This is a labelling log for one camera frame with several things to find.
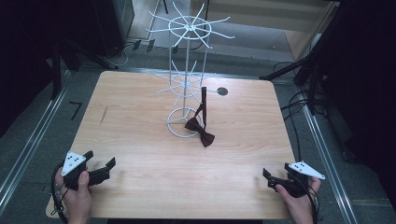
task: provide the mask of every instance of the human hand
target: human hand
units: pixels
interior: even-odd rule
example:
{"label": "human hand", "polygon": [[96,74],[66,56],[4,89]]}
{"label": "human hand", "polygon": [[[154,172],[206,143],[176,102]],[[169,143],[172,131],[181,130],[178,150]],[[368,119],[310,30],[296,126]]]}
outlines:
{"label": "human hand", "polygon": [[90,176],[87,171],[83,171],[78,178],[78,190],[67,190],[64,185],[64,177],[61,176],[62,167],[58,169],[55,180],[61,186],[63,201],[69,214],[69,224],[86,224],[90,222],[92,210],[92,198],[88,191]]}
{"label": "human hand", "polygon": [[[312,177],[311,188],[309,193],[312,198],[315,197],[316,193],[320,188],[320,180],[316,177]],[[300,198],[294,198],[289,195],[288,191],[281,185],[276,185],[277,192],[282,196],[285,205],[288,207],[291,220],[295,224],[309,224],[314,223],[312,214],[312,203],[305,195]]]}

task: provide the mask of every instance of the floor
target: floor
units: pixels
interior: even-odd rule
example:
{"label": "floor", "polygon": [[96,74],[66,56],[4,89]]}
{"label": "floor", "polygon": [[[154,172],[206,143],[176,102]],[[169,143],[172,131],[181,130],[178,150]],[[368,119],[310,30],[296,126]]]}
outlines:
{"label": "floor", "polygon": [[[171,3],[167,2],[169,15],[164,13],[163,1],[158,1],[157,16],[175,16]],[[180,11],[188,8],[186,2],[188,1],[175,1]],[[269,75],[288,64],[283,62],[293,62],[283,31],[235,26],[220,24],[217,27],[219,32],[234,35],[235,39],[224,39],[219,36],[210,39],[213,49],[209,51],[206,71],[217,73],[220,77],[257,78],[258,75]],[[163,21],[153,20],[148,27],[152,27],[153,30],[161,29]],[[149,39],[155,39],[152,52],[147,52]],[[129,44],[137,40],[133,37],[128,39]],[[121,64],[129,59],[125,65],[120,66],[121,71],[166,69],[168,34],[155,33],[141,40],[140,49],[128,48],[124,51],[125,54],[121,52],[120,55],[109,60]],[[197,43],[191,44],[192,48],[198,46]],[[173,57],[183,58],[185,52],[180,51]],[[191,53],[191,57],[203,56],[204,52],[205,49],[200,47]],[[83,66],[78,73],[65,73],[64,92],[60,97],[49,102],[50,86],[43,90],[18,118],[6,137],[0,139],[2,157],[7,157],[9,160],[7,164],[2,164],[4,172],[0,174],[0,180],[3,182],[0,188],[2,197],[0,223],[2,224],[60,223],[59,220],[47,218],[44,214],[44,207],[50,198],[49,171],[73,143],[83,111],[103,70],[83,56],[80,59]],[[294,73],[289,72],[273,81],[280,106],[287,105],[290,97],[297,91],[306,90],[306,86],[294,86],[293,77]],[[78,106],[73,102],[82,103],[79,112]],[[327,176],[319,193],[321,203],[319,223],[394,222],[396,215],[377,181],[376,174],[364,164],[349,164],[343,160],[340,143],[326,117],[311,116],[305,107],[298,109],[299,112],[295,111],[293,115],[295,127],[290,119],[285,120],[293,152],[297,155],[297,148],[300,146],[304,160]],[[288,111],[284,110],[283,115],[286,117]],[[42,135],[37,132],[37,127],[43,128]],[[106,220],[94,219],[92,223],[106,223]],[[264,223],[290,222],[266,220]]]}

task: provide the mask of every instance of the black bow tie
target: black bow tie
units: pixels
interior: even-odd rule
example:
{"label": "black bow tie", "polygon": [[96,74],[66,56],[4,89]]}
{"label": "black bow tie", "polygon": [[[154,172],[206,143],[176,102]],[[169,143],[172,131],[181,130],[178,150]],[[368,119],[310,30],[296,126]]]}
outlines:
{"label": "black bow tie", "polygon": [[[201,127],[197,120],[197,115],[199,112],[203,110],[203,121],[204,121],[204,128]],[[199,108],[195,112],[195,116],[192,119],[189,119],[184,126],[186,129],[191,130],[191,131],[196,131],[201,135],[201,141],[202,144],[204,144],[204,147],[208,147],[213,143],[213,140],[215,140],[215,135],[211,133],[207,133],[205,131],[206,128],[206,87],[202,87],[202,102],[199,105]]]}

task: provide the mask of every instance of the wooden table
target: wooden table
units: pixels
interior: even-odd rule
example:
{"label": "wooden table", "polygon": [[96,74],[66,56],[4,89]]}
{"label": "wooden table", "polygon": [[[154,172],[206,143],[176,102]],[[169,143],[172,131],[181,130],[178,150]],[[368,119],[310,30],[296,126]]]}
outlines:
{"label": "wooden table", "polygon": [[[209,147],[198,135],[169,132],[167,117],[180,104],[173,107],[176,96],[170,91],[154,93],[168,84],[153,74],[100,76],[70,149],[81,155],[93,151],[89,170],[117,160],[110,179],[92,187],[92,216],[289,218],[262,176],[265,167],[286,178],[284,163],[294,162],[273,84],[205,79],[209,90],[228,90],[226,96],[207,93],[206,130],[216,136]],[[192,98],[186,105],[198,108]],[[52,209],[49,201],[47,214]]]}

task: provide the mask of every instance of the gray floor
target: gray floor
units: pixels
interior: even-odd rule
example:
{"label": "gray floor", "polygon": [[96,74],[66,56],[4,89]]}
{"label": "gray floor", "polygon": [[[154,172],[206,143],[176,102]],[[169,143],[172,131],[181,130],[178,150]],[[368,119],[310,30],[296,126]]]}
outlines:
{"label": "gray floor", "polygon": [[[163,1],[160,1],[158,15],[166,16],[162,3]],[[169,2],[168,9],[171,13],[172,7]],[[213,40],[211,43],[213,43],[214,50],[207,57],[205,67],[207,73],[217,73],[219,77],[257,79],[258,76],[271,74],[274,69],[277,70],[287,65],[287,63],[276,65],[278,62],[292,60],[291,53],[287,49],[288,45],[285,42],[286,38],[282,36],[282,31],[267,30],[265,34],[268,38],[262,40],[254,35],[255,37],[247,41],[247,38],[251,37],[249,35],[249,27],[244,26],[241,30],[244,32],[240,35],[228,34],[236,37],[231,42],[228,42],[228,40],[227,42],[220,40],[217,42],[215,38],[211,39]],[[227,25],[224,25],[222,31],[224,33],[228,32]],[[162,36],[164,37],[160,35],[151,37],[155,37],[155,45],[157,47],[151,52],[146,52],[145,46],[141,46],[138,50],[132,50],[132,48],[125,50],[129,60],[124,66],[120,67],[120,70],[142,71],[139,68],[144,68],[145,71],[153,71],[152,69],[168,69],[168,50],[163,47],[169,45],[169,43],[167,35]],[[254,46],[262,46],[262,49],[256,51]],[[203,59],[203,56],[201,49],[191,52],[191,60],[199,61]],[[182,50],[178,54],[173,55],[176,61],[183,60],[184,57],[185,51]],[[121,52],[109,60],[114,63],[123,63],[125,62],[125,57]],[[32,140],[29,140],[41,116],[46,112],[48,105],[54,103],[50,101],[51,85],[35,98],[6,135],[0,139],[0,180],[2,183],[6,183],[13,177],[8,174],[10,174],[17,158],[21,154],[26,154],[25,151],[27,149],[32,152],[30,157],[27,157],[27,165],[24,167],[24,172],[21,172],[20,179],[17,178],[15,180],[18,185],[15,189],[9,190],[13,192],[9,194],[9,200],[1,202],[0,223],[2,224],[60,223],[60,220],[51,219],[45,215],[45,208],[50,199],[48,188],[46,187],[50,183],[53,167],[64,158],[64,154],[71,147],[78,125],[90,101],[95,83],[100,73],[104,71],[84,57],[81,57],[81,62],[82,67],[79,72],[70,72],[65,76],[70,76],[70,81],[64,82],[65,91],[62,94],[62,98],[59,99],[59,105],[57,105],[59,107],[56,113],[53,113],[53,118],[48,120],[48,128],[42,138],[37,139],[38,141],[35,144]],[[292,84],[291,80],[293,77],[294,73],[289,72],[273,81],[280,106],[287,105],[290,97],[298,91],[298,88]],[[70,104],[70,102],[82,103],[82,107],[74,119],[72,117],[77,108],[76,105]],[[284,117],[288,115],[286,110],[283,113]],[[364,164],[349,164],[345,162],[342,158],[340,143],[335,138],[330,122],[321,115],[315,115],[314,119],[318,123],[325,146],[333,161],[334,169],[346,192],[348,201],[351,203],[357,222],[394,223],[396,221],[395,212],[378,183],[376,174]],[[319,153],[319,146],[308,125],[304,110],[296,113],[293,116],[293,120],[299,135],[303,160],[329,177],[328,169]],[[290,119],[286,120],[285,125],[293,153],[297,156],[297,139]],[[336,189],[336,186],[332,184],[330,178],[323,181],[319,192],[319,223],[348,223],[343,216],[343,209],[340,209],[340,200],[336,197],[337,192],[334,189]],[[0,196],[3,197],[5,195],[3,187],[0,192]],[[266,220],[264,222],[290,223],[287,220]],[[106,223],[106,220],[94,219],[92,223]]]}

